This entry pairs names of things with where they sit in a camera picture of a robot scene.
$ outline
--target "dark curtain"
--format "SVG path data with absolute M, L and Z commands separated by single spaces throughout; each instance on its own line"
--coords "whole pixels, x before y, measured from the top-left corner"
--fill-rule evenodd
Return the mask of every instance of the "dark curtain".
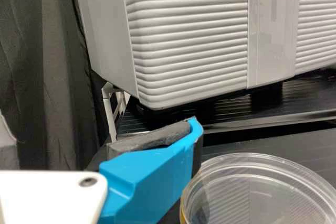
M 76 0 L 0 0 L 0 109 L 21 168 L 83 169 L 102 142 L 96 119 L 106 136 L 78 17 Z

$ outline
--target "plastic rim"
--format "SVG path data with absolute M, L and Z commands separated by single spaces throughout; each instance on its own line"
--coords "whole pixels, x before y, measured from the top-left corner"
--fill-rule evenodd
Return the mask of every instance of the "plastic rim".
M 330 207 L 334 217 L 336 217 L 336 190 L 324 178 L 312 170 L 290 160 L 271 155 L 234 153 L 209 159 L 202 164 L 196 176 L 183 190 L 180 206 L 181 224 L 192 224 L 188 218 L 188 214 L 193 203 L 192 197 L 195 194 L 193 189 L 210 174 L 230 167 L 253 167 L 261 170 L 271 170 L 273 173 L 288 176 L 316 193 Z

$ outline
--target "petri dish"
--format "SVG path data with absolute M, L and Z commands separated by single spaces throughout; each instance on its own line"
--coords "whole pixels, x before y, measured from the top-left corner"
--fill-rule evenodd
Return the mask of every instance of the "petri dish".
M 336 190 L 292 161 L 257 153 L 210 159 L 184 189 L 182 224 L 334 224 Z

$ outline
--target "blue plastic part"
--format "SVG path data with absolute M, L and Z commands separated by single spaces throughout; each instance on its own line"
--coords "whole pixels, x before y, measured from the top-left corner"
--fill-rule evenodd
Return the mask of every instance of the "blue plastic part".
M 194 143 L 203 128 L 188 120 L 191 132 L 167 148 L 123 153 L 103 162 L 108 180 L 101 224 L 157 223 L 176 203 L 192 176 Z

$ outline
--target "screw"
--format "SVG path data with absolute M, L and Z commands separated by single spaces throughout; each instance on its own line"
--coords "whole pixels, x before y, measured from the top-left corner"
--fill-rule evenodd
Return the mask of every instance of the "screw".
M 89 187 L 93 186 L 95 183 L 97 183 L 97 180 L 95 178 L 85 178 L 81 182 L 79 182 L 79 185 L 81 187 Z

